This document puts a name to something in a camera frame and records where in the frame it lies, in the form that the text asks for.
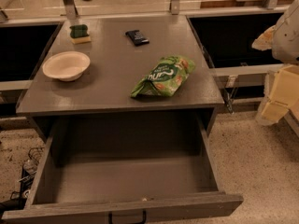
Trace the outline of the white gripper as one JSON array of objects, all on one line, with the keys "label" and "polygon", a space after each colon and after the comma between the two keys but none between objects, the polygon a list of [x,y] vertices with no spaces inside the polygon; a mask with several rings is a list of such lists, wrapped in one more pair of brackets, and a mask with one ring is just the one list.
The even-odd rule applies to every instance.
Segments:
[{"label": "white gripper", "polygon": [[272,49],[275,59],[283,63],[272,73],[270,91],[265,95],[266,103],[261,111],[263,119],[279,122],[299,100],[299,0],[294,0],[273,25],[260,34],[251,45],[254,49]]}]

